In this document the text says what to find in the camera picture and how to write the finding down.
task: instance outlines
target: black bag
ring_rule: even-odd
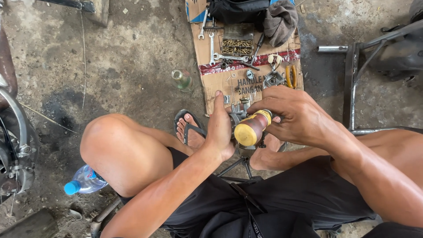
[[[210,0],[210,16],[224,24],[254,23],[263,28],[270,0]]]

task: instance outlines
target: wrench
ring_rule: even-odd
[[[214,60],[219,60],[219,59],[233,59],[233,60],[248,62],[248,56],[236,57],[236,56],[221,55],[219,53],[214,53]]]
[[[200,37],[203,38],[204,40],[204,26],[206,25],[206,21],[207,21],[207,15],[209,14],[209,6],[206,5],[206,14],[204,15],[204,19],[203,19],[203,25],[201,26],[201,32],[200,34],[198,34],[198,39],[200,39]]]
[[[216,64],[216,62],[213,60],[213,56],[214,56],[214,43],[213,43],[213,38],[214,38],[214,33],[212,32],[210,35],[210,66],[213,66],[212,64]]]

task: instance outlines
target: concrete floor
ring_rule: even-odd
[[[341,119],[343,56],[317,55],[319,44],[347,44],[379,36],[383,26],[408,20],[412,0],[306,0],[299,13],[302,67],[308,72],[305,90],[335,119]],[[27,111],[40,135],[42,147],[37,180],[16,197],[15,217],[0,219],[0,230],[42,207],[49,208],[60,226],[61,237],[86,237],[90,214],[113,197],[109,187],[93,194],[67,196],[63,186],[84,163],[79,142],[86,124],[108,113],[123,113],[143,125],[173,133],[173,117],[182,108],[204,114],[203,91],[195,64],[190,26],[184,1],[111,0],[108,28],[82,17],[78,11],[45,2],[11,2],[2,10],[2,24],[9,37],[19,84],[18,99],[63,128]],[[173,69],[191,72],[197,87],[191,94],[174,89]],[[367,71],[357,89],[357,125],[362,127],[423,126],[423,81],[388,82]],[[254,172],[264,177],[275,172]],[[243,168],[232,174],[246,176]],[[0,217],[10,210],[9,199]],[[80,211],[80,221],[66,216],[69,208]],[[339,237],[360,237],[373,223],[344,226]],[[169,237],[159,230],[152,237]]]

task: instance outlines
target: plastic water bottle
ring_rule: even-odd
[[[106,181],[98,178],[94,170],[86,164],[75,173],[72,181],[67,183],[64,189],[68,195],[90,194],[104,188],[107,184]]]

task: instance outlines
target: hand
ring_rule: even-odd
[[[223,106],[223,93],[216,91],[214,110],[207,125],[205,147],[219,152],[222,162],[229,159],[235,152],[235,144],[231,142],[232,127],[229,115]]]
[[[282,85],[266,88],[263,99],[252,104],[247,112],[253,114],[261,109],[285,117],[280,124],[272,122],[266,128],[281,141],[324,149],[328,143],[336,140],[335,135],[341,133],[339,123],[304,91]]]

